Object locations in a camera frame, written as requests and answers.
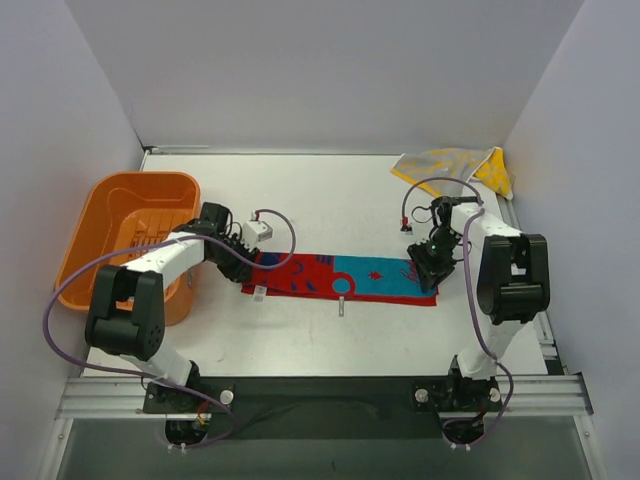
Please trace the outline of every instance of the yellow and gray cloth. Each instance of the yellow and gray cloth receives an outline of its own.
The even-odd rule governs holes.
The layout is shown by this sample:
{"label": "yellow and gray cloth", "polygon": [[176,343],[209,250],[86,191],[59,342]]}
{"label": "yellow and gray cloth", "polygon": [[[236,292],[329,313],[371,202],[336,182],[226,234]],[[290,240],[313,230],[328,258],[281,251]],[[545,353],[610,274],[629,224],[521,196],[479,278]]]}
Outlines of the yellow and gray cloth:
{"label": "yellow and gray cloth", "polygon": [[[502,148],[467,150],[444,148],[428,150],[419,155],[404,154],[391,173],[413,184],[429,177],[453,177],[468,182],[475,176],[484,185],[508,200],[513,198],[511,182],[504,166]],[[434,197],[459,196],[462,186],[446,181],[423,183],[419,188]]]}

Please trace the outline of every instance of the orange laundry basket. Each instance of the orange laundry basket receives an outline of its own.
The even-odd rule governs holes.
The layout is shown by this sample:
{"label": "orange laundry basket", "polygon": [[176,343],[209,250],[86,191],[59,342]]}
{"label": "orange laundry basket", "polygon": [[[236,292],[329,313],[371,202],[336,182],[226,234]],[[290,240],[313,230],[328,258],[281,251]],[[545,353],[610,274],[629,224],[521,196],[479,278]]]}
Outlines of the orange laundry basket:
{"label": "orange laundry basket", "polygon": [[[84,206],[56,288],[89,261],[109,252],[164,240],[175,227],[197,217],[200,187],[175,172],[126,172],[98,183]],[[121,255],[106,263],[121,265],[142,253]],[[101,265],[82,274],[62,292],[66,307],[89,311],[91,292]],[[197,269],[180,276],[164,292],[165,323],[175,325],[191,310]],[[118,305],[131,310],[133,302]]]}

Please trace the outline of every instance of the white tabletop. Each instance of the white tabletop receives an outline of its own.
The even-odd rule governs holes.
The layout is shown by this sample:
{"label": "white tabletop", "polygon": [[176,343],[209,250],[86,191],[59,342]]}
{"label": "white tabletop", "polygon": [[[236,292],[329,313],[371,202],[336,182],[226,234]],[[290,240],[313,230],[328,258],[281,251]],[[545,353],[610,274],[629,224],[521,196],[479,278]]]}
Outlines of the white tabletop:
{"label": "white tabletop", "polygon": [[[408,258],[411,237],[399,231],[400,203],[409,185],[390,173],[395,156],[150,155],[144,171],[192,175],[202,200],[222,203],[244,221],[250,211],[287,215],[299,253]],[[488,211],[500,215],[495,194],[479,189]],[[409,207],[428,205],[418,190]],[[263,251],[287,251],[289,233],[267,218],[274,238]],[[477,275],[479,254],[472,254]],[[444,375],[473,328],[462,268],[441,286],[436,307],[267,297],[252,301],[214,265],[202,265],[190,315],[167,329],[165,341],[194,360],[206,376]],[[91,349],[89,361],[131,365]],[[538,339],[527,325],[505,357],[514,374],[546,374]],[[98,372],[88,371],[86,375]]]}

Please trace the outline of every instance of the purple cable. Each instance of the purple cable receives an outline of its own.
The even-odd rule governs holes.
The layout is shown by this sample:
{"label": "purple cable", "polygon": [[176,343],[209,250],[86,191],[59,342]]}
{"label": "purple cable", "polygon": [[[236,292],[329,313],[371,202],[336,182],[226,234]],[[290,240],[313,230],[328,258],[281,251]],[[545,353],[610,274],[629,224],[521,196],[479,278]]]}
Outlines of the purple cable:
{"label": "purple cable", "polygon": [[287,257],[282,262],[276,263],[275,265],[268,265],[268,266],[260,265],[258,263],[255,263],[255,262],[252,262],[250,260],[247,260],[242,255],[237,253],[231,247],[228,247],[227,245],[225,245],[220,240],[216,240],[215,238],[207,237],[205,235],[189,235],[189,236],[181,237],[181,238],[175,239],[175,240],[174,239],[166,240],[164,242],[160,242],[160,243],[156,243],[156,244],[152,244],[152,245],[143,245],[143,246],[138,246],[138,247],[130,247],[130,248],[125,248],[123,250],[118,250],[117,252],[108,253],[108,254],[103,255],[103,256],[101,256],[99,258],[96,258],[95,260],[92,260],[91,262],[87,263],[83,267],[79,268],[77,271],[72,273],[64,282],[62,282],[60,284],[60,286],[53,292],[53,295],[51,296],[51,299],[49,300],[49,302],[47,303],[47,306],[44,309],[44,314],[43,314],[43,317],[42,317],[42,333],[44,334],[45,341],[47,342],[47,344],[49,345],[51,350],[53,350],[56,355],[58,355],[59,357],[61,357],[62,359],[66,360],[69,363],[72,363],[74,365],[78,365],[79,367],[82,367],[82,368],[90,368],[90,369],[93,369],[93,370],[99,370],[101,372],[117,373],[119,375],[132,375],[132,376],[136,376],[136,377],[148,378],[148,379],[153,380],[156,383],[160,383],[160,384],[165,385],[167,387],[175,388],[176,390],[179,390],[181,392],[188,393],[188,394],[193,395],[195,397],[201,398],[205,402],[209,402],[211,405],[214,405],[216,408],[222,410],[224,413],[227,414],[227,416],[229,417],[229,419],[232,422],[232,425],[231,425],[231,428],[229,429],[229,431],[224,432],[224,433],[222,433],[220,435],[217,435],[217,436],[215,436],[213,438],[208,438],[207,440],[204,440],[204,441],[202,441],[202,442],[200,442],[198,444],[189,445],[186,448],[206,447],[208,445],[211,445],[213,443],[218,442],[219,440],[222,440],[222,439],[228,437],[229,435],[231,435],[234,432],[238,422],[237,422],[236,416],[233,414],[233,412],[231,410],[229,410],[229,408],[226,405],[222,404],[218,400],[216,400],[216,399],[214,399],[214,398],[210,397],[209,395],[206,395],[206,394],[204,394],[202,392],[198,392],[197,390],[193,390],[192,388],[189,388],[189,387],[176,385],[173,382],[169,382],[167,380],[158,379],[155,376],[153,376],[151,374],[148,374],[148,373],[145,373],[145,372],[141,372],[141,371],[138,371],[138,370],[130,370],[130,369],[126,369],[126,368],[103,367],[101,365],[95,365],[93,363],[89,363],[89,362],[87,362],[85,360],[81,360],[81,359],[76,358],[76,357],[74,357],[72,355],[69,355],[68,353],[64,352],[60,347],[58,347],[58,345],[56,344],[55,340],[51,336],[51,331],[49,329],[49,316],[51,315],[51,310],[53,309],[53,306],[55,305],[56,301],[58,300],[58,297],[60,296],[60,294],[76,278],[78,278],[80,275],[85,273],[87,270],[95,267],[96,265],[99,265],[100,263],[105,262],[106,260],[109,260],[110,258],[116,257],[118,255],[123,255],[123,254],[128,254],[128,253],[137,253],[137,252],[142,252],[142,251],[162,248],[162,247],[166,247],[168,245],[172,245],[174,243],[184,242],[184,241],[188,241],[188,240],[204,240],[205,242],[213,243],[213,244],[223,248],[224,250],[229,252],[231,255],[233,255],[234,257],[238,258],[240,261],[252,266],[253,268],[259,268],[261,270],[273,270],[273,269],[279,268],[279,267],[283,266],[284,264],[286,264],[289,260],[291,260],[291,257],[293,257],[293,253],[295,252],[295,248],[296,248],[296,233],[295,233],[293,225],[291,225],[291,222],[289,221],[289,219],[287,217],[285,217],[283,214],[281,214],[280,212],[277,212],[277,211],[271,210],[271,209],[267,209],[267,208],[256,210],[256,213],[262,213],[262,212],[270,213],[270,214],[276,215],[277,217],[280,217],[287,224],[287,227],[289,227],[289,230],[291,231],[291,250],[290,250],[289,254],[287,255]]}
{"label": "purple cable", "polygon": [[[471,224],[474,222],[474,220],[480,218],[482,215],[484,215],[485,213],[485,209],[483,207],[484,202],[482,201],[482,197],[480,195],[480,192],[478,191],[478,189],[476,187],[474,187],[473,185],[471,185],[469,182],[465,182],[464,180],[459,180],[457,178],[449,178],[449,177],[431,177],[431,178],[425,178],[424,180],[420,180],[417,183],[414,183],[411,188],[409,188],[409,190],[407,190],[407,193],[405,193],[404,195],[404,199],[402,200],[402,218],[403,221],[406,218],[405,217],[405,211],[406,211],[406,205],[407,205],[407,199],[409,198],[409,194],[419,185],[422,185],[423,183],[427,183],[427,182],[432,182],[432,181],[436,181],[436,180],[446,180],[446,181],[450,181],[450,182],[454,182],[454,183],[459,183],[467,188],[469,188],[473,193],[475,193],[476,197],[478,198],[478,205],[480,206],[480,210],[478,211],[478,213],[476,213],[475,215],[473,215],[472,217],[470,217],[467,222],[464,224],[464,229],[463,229],[463,233],[462,233],[462,244],[463,245],[467,245],[469,242],[469,229],[471,228]],[[495,419],[493,420],[493,423],[491,425],[489,425],[489,427],[485,430],[484,434],[474,440],[473,442],[469,443],[469,444],[458,444],[458,443],[454,443],[451,442],[451,440],[449,440],[446,435],[444,435],[444,433],[442,434],[443,437],[451,442],[452,445],[454,445],[456,448],[466,448],[466,447],[472,447],[473,445],[477,445],[479,442],[481,442],[482,440],[484,440],[485,438],[487,438],[496,428],[496,425],[499,423],[500,419],[504,416],[505,412],[507,411],[507,407],[509,405],[509,402],[511,401],[511,397],[513,397],[513,390],[515,388],[515,384],[513,382],[513,375],[511,375],[511,372],[502,364],[498,361],[498,356],[493,353],[489,347],[487,346],[487,342],[485,342],[484,337],[482,336],[482,331],[480,329],[480,322],[478,320],[478,312],[476,311],[476,303],[475,303],[475,298],[473,295],[473,285],[471,282],[471,262],[470,262],[470,257],[469,257],[470,251],[469,249],[463,248],[462,249],[462,260],[463,260],[463,266],[464,266],[464,281],[465,281],[465,285],[467,288],[467,300],[469,301],[469,313],[471,314],[471,322],[473,323],[473,331],[476,334],[476,338],[478,339],[478,343],[480,344],[480,348],[482,348],[482,351],[488,355],[489,357],[491,357],[495,363],[496,366],[498,368],[500,368],[500,370],[502,370],[504,372],[504,374],[507,376],[507,379],[509,380],[509,391],[507,392],[507,396],[504,399],[504,402],[502,402],[502,407],[500,408],[500,410],[498,411],[498,414],[496,415]],[[447,425],[450,425],[452,423],[455,422],[464,422],[466,421],[466,419],[461,419],[461,418],[452,418],[449,420],[446,420],[445,422],[443,422],[442,426],[446,427]]]}

